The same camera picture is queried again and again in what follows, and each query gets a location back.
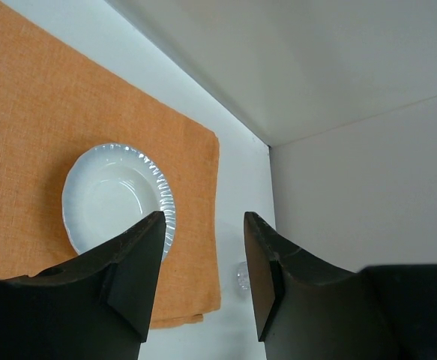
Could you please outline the white ceramic plate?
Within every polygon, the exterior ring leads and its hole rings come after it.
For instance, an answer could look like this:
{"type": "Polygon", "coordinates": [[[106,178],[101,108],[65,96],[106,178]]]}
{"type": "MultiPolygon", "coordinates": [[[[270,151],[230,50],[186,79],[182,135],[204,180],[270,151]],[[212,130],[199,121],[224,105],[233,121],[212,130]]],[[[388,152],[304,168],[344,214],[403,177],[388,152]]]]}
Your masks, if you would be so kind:
{"type": "Polygon", "coordinates": [[[65,179],[61,207],[77,254],[115,238],[152,212],[164,214],[163,255],[171,250],[176,231],[172,189],[156,163],[131,145],[105,143],[82,154],[65,179]]]}

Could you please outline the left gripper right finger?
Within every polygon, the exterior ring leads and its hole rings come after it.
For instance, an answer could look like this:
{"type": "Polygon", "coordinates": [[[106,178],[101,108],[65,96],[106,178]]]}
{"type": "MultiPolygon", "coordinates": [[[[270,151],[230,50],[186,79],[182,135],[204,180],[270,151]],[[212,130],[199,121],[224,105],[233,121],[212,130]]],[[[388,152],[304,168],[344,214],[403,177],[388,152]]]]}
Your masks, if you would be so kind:
{"type": "Polygon", "coordinates": [[[244,244],[268,359],[437,359],[437,264],[347,271],[251,211],[244,244]]]}

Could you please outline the orange cloth napkin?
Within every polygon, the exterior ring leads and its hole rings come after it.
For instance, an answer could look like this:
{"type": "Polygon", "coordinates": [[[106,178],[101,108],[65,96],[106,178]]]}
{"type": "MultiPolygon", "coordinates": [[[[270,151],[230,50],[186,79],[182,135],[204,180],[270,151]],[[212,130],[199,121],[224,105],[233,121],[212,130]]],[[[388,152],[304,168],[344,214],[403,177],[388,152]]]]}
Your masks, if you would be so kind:
{"type": "Polygon", "coordinates": [[[75,160],[119,142],[149,156],[175,198],[153,328],[196,323],[221,303],[215,241],[216,135],[0,2],[0,278],[69,260],[61,191],[75,160]]]}

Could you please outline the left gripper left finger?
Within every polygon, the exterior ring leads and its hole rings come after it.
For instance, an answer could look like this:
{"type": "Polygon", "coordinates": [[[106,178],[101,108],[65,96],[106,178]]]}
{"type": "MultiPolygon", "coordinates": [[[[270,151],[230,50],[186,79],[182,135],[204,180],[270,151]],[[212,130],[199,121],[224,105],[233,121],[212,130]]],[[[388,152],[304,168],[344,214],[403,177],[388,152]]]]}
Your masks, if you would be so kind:
{"type": "Polygon", "coordinates": [[[137,359],[165,231],[165,216],[155,211],[33,277],[0,280],[0,359],[137,359]]]}

